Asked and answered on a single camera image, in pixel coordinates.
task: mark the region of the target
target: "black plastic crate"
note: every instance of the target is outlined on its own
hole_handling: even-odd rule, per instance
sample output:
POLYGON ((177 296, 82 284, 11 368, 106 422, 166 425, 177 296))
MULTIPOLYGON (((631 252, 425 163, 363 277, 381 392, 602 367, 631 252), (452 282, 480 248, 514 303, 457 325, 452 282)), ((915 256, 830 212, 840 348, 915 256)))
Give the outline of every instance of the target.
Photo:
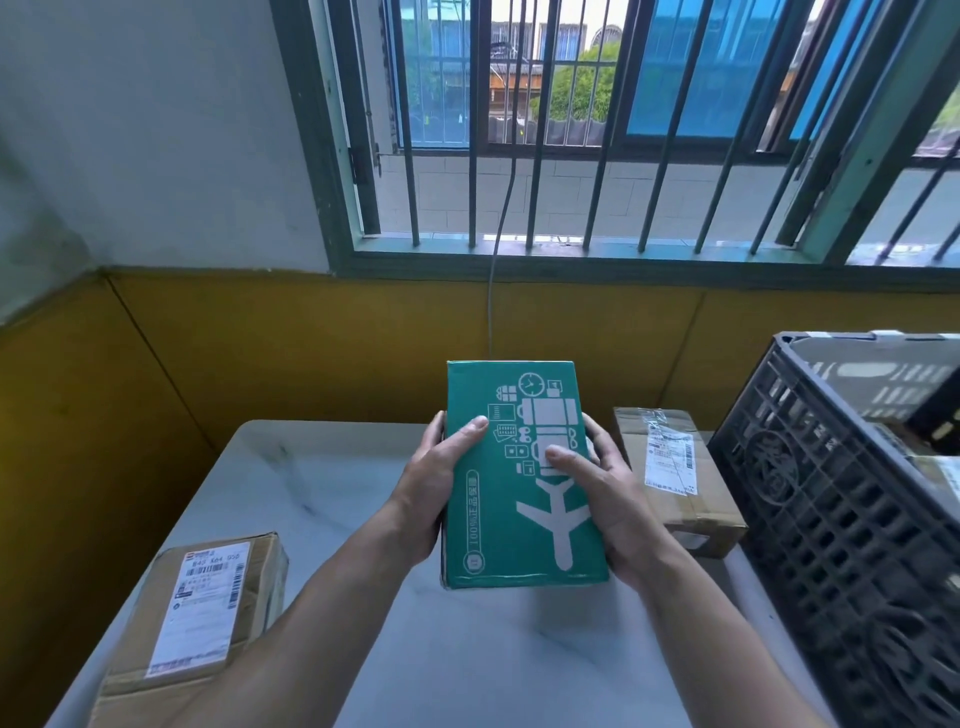
POLYGON ((960 501, 861 416, 906 419, 958 363, 939 334, 780 334, 709 442, 743 548, 851 728, 960 726, 960 501))

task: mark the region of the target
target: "white wall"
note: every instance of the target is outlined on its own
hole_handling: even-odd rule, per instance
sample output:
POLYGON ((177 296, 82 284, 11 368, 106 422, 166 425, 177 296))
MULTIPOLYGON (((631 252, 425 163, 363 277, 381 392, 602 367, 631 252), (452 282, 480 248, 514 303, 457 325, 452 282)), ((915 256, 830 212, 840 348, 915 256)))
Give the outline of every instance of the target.
MULTIPOLYGON (((480 159, 477 195, 478 232, 496 232, 509 180, 508 159, 480 159)), ((414 160, 420 229, 426 232, 466 232, 468 228, 468 160, 464 157, 418 157, 414 160)), ((719 176, 719 166, 671 164, 657 205, 651 236, 697 239, 719 176)), ((525 234, 529 214, 532 162, 519 160, 517 179, 504 232, 525 234)), ((600 194, 594 234, 639 237, 650 199, 657 165, 612 162, 600 194)), ((596 163, 545 160, 537 203, 537 234, 583 235, 587 225, 596 163)), ((724 190, 708 240, 753 240, 783 174, 781 167, 734 167, 724 190)), ((864 242, 885 242, 913 204, 930 171, 904 171, 873 223, 864 242)), ((773 239, 796 192, 791 181, 764 239, 773 239)), ((381 228, 409 231, 403 157, 384 158, 383 177, 377 181, 381 228)), ((905 242, 942 242, 957 223, 960 172, 940 181, 905 242)))
POLYGON ((5 0, 0 99, 98 263, 328 270, 269 0, 5 0))
POLYGON ((0 324, 93 267, 0 139, 0 324))

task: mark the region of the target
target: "yellow wall panel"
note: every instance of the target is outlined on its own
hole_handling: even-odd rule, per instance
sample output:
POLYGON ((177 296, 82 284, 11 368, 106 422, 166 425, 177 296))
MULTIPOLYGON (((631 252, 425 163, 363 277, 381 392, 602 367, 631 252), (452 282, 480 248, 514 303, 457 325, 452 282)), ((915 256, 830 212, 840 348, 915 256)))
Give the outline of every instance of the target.
POLYGON ((710 291, 663 406, 688 410, 704 429, 720 425, 780 331, 960 330, 960 296, 794 291, 710 291))
MULTIPOLYGON (((267 419, 425 422, 447 359, 485 358, 486 286, 292 276, 114 277, 204 431, 267 419)), ((494 354, 571 358, 585 408, 660 393, 695 289, 500 283, 494 354)))
MULTIPOLYGON (((100 279, 0 331, 0 544, 30 554, 0 567, 0 696, 23 698, 3 725, 42 722, 203 480, 191 412, 217 447, 258 418, 422 422, 446 360, 487 355, 482 283, 113 280, 159 362, 100 279)), ((494 289, 494 355, 572 359, 604 422, 660 404, 716 427, 775 332, 870 328, 957 330, 960 296, 494 289)))
POLYGON ((214 454, 102 279, 0 331, 0 382, 0 724, 32 725, 214 454))

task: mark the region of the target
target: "forearm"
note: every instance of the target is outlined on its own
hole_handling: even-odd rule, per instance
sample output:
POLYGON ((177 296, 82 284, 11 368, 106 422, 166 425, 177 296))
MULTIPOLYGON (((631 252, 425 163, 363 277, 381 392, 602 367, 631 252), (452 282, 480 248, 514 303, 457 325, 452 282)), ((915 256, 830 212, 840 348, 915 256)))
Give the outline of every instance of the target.
POLYGON ((631 561, 660 648, 696 728, 822 726, 754 628, 666 529, 631 561))
POLYGON ((172 725, 333 725, 412 563, 388 503, 172 725))

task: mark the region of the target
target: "white table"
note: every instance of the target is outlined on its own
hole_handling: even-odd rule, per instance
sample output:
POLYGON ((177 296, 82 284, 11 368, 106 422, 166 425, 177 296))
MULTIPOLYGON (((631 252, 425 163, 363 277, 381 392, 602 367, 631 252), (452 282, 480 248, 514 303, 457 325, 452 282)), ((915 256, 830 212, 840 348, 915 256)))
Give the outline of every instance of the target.
MULTIPOLYGON (((289 604, 383 503, 422 432, 423 425, 246 423, 163 548, 277 531, 290 556, 289 604)), ((832 724, 743 552, 705 566, 832 724)), ((616 579, 579 589, 449 592, 439 575, 435 549, 400 590, 338 726, 689 726, 643 605, 616 579)), ((141 584, 48 728, 85 725, 141 584)))

